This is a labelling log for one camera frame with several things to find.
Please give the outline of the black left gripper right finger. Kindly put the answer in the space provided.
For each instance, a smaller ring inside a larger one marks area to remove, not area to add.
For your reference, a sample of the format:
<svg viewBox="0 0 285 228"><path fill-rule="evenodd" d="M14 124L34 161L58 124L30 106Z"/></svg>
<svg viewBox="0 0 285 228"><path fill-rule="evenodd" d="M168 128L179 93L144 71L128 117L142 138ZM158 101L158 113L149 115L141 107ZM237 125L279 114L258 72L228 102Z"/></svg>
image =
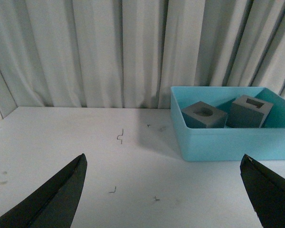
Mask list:
<svg viewBox="0 0 285 228"><path fill-rule="evenodd" d="M240 175L262 227L285 228L285 178L246 154Z"/></svg>

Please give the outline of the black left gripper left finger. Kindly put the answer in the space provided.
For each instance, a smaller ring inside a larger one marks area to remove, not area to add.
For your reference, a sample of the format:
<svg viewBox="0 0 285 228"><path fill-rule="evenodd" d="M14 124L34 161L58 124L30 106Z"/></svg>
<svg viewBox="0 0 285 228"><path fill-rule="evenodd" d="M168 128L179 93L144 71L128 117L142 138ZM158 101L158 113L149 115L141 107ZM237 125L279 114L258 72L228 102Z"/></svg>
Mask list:
<svg viewBox="0 0 285 228"><path fill-rule="evenodd" d="M2 215L0 228L71 227L81 198L86 170L86 156L81 154Z"/></svg>

